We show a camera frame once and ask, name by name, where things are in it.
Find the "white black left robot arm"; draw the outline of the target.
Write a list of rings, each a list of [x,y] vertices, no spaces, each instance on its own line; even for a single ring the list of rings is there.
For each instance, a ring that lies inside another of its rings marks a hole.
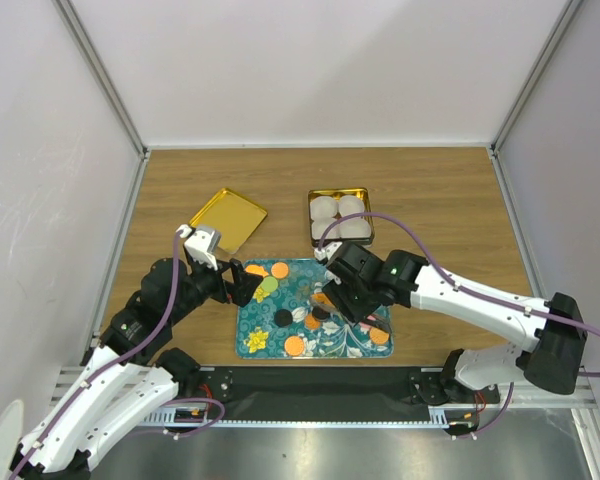
[[[200,388],[200,366],[184,351],[167,348],[173,326],[209,299],[247,305],[262,280],[235,259],[215,267],[177,256],[156,261],[79,377],[19,441],[10,478],[87,479],[146,416],[175,399],[191,401]]]

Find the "teal floral serving tray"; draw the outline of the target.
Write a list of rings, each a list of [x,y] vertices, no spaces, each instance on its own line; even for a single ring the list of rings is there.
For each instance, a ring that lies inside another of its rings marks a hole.
[[[310,297],[322,292],[328,281],[326,269],[312,259],[253,259],[247,265],[263,266],[271,275],[271,266],[285,262],[289,275],[278,279],[279,285],[273,293],[265,293],[260,286],[252,300],[238,309],[236,320],[235,351],[242,359],[287,360],[287,359],[330,359],[330,358],[386,358],[393,353],[394,341],[384,346],[374,345],[369,330],[362,331],[359,325],[350,326],[337,315],[321,322],[321,327],[310,331],[304,325],[307,314],[312,314]],[[293,324],[279,328],[274,324],[274,314],[287,309],[293,314]],[[305,351],[301,356],[291,357],[284,351],[285,340],[292,335],[304,339]]]

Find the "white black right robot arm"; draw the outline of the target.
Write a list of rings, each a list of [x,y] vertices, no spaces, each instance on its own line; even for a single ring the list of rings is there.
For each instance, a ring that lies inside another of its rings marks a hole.
[[[400,305],[441,313],[505,339],[500,346],[449,354],[440,377],[447,399],[462,402],[477,390],[521,380],[557,395],[574,392],[587,334],[572,297],[515,295],[440,269],[420,255],[393,250],[380,259],[354,242],[331,242],[314,256],[327,271],[324,294],[351,325],[387,331],[387,322],[374,314]]]

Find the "orange swirl round cookie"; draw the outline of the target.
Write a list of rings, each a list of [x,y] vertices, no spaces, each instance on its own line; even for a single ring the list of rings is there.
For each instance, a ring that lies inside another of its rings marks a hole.
[[[321,327],[321,322],[318,319],[316,319],[311,313],[309,313],[304,319],[304,325],[308,330],[314,331]]]

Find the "white paper cupcake liner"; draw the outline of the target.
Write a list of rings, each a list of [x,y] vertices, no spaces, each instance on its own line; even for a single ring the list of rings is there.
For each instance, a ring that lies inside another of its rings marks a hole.
[[[339,226],[334,225],[336,220],[334,218],[318,219],[311,224],[311,238],[318,242],[324,233],[326,233],[326,239],[337,239],[340,237]]]
[[[309,213],[313,221],[334,218],[339,213],[338,201],[331,196],[317,196],[309,203]]]
[[[339,225],[339,236],[346,240],[361,240],[371,237],[371,225],[365,218],[352,218]]]
[[[338,200],[338,212],[341,217],[365,211],[364,201],[356,195],[343,195]]]

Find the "square cookie tin box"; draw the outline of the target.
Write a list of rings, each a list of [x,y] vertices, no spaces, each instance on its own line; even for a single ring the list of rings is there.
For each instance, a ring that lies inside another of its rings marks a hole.
[[[371,231],[372,231],[371,237],[368,239],[361,239],[361,240],[358,240],[358,239],[346,240],[346,239],[342,239],[341,237],[339,237],[337,239],[327,240],[325,237],[324,243],[327,244],[332,241],[354,241],[363,246],[369,246],[373,243],[373,240],[375,238],[375,229],[374,229],[373,221],[372,221],[371,217],[368,216],[368,213],[371,211],[371,204],[370,204],[369,191],[366,188],[355,187],[355,188],[336,188],[336,189],[314,189],[314,190],[309,190],[308,194],[307,194],[308,222],[309,222],[309,234],[310,234],[309,238],[310,238],[311,245],[313,247],[317,247],[321,239],[318,242],[316,242],[311,238],[311,224],[312,224],[313,220],[310,218],[310,213],[309,213],[310,201],[317,196],[331,196],[338,201],[340,199],[340,197],[343,195],[356,195],[356,196],[360,197],[364,201],[366,211],[363,213],[357,213],[357,214],[348,215],[345,217],[341,217],[338,213],[334,217],[334,219],[336,220],[336,222],[334,224],[339,226],[343,221],[348,220],[348,219],[352,219],[352,218],[356,218],[356,217],[365,218],[371,225]]]

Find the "green round cookie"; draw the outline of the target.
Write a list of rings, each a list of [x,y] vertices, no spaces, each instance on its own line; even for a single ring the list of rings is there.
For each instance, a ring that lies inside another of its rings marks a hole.
[[[265,293],[273,293],[274,291],[277,290],[279,285],[278,279],[275,278],[274,276],[266,276],[263,278],[261,284],[260,284],[260,288],[265,292]]]

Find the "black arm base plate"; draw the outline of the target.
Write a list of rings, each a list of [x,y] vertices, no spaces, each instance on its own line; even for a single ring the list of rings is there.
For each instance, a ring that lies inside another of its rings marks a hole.
[[[419,367],[214,367],[177,396],[203,396],[246,423],[380,423],[429,418],[432,407],[496,405],[495,387],[475,393]]]

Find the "snowman cookie tin lid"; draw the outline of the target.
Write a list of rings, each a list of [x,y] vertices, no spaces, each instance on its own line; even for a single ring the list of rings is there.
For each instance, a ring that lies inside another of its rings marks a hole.
[[[189,225],[208,226],[221,234],[219,248],[235,254],[252,236],[268,212],[230,188],[222,188],[190,219]]]

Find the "tan dotted round biscuit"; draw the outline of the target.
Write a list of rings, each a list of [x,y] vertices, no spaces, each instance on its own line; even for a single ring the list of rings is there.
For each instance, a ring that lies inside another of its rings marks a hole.
[[[390,340],[390,334],[378,328],[371,328],[369,338],[374,345],[384,346]]]

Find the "black round sandwich cookie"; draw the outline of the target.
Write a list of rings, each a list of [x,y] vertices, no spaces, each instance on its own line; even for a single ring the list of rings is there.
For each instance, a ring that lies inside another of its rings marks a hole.
[[[293,314],[287,309],[279,309],[274,314],[274,324],[286,328],[293,324]]]
[[[319,322],[324,322],[330,318],[330,313],[320,307],[312,309],[312,316]]]

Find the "aluminium frame rail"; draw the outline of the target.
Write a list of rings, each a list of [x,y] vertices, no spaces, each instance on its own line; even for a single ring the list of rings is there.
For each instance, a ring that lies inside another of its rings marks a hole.
[[[343,379],[349,383],[361,383],[363,380],[382,380],[396,382],[403,380],[407,383],[425,383],[437,381],[440,377],[439,368],[424,367],[345,367],[345,366],[230,366],[203,367],[201,372],[210,377],[210,389],[215,398],[219,398],[222,382],[229,382],[232,388],[238,384],[254,385],[285,380],[293,385],[305,381],[310,384],[328,379]],[[559,395],[542,390],[526,380],[517,381],[514,385],[512,405],[515,408],[594,408],[595,399],[586,379],[576,381],[576,387],[570,395]]]

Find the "orange fish shaped cookie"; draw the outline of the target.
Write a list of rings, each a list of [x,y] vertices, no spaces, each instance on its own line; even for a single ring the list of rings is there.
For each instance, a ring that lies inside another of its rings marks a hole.
[[[251,264],[245,267],[245,271],[250,274],[259,275],[261,277],[266,277],[269,275],[268,271],[261,265]]]
[[[334,305],[332,304],[332,302],[322,292],[313,294],[310,297],[310,301],[311,301],[311,304],[315,305],[315,306],[327,307],[327,308],[333,308],[334,307]]]

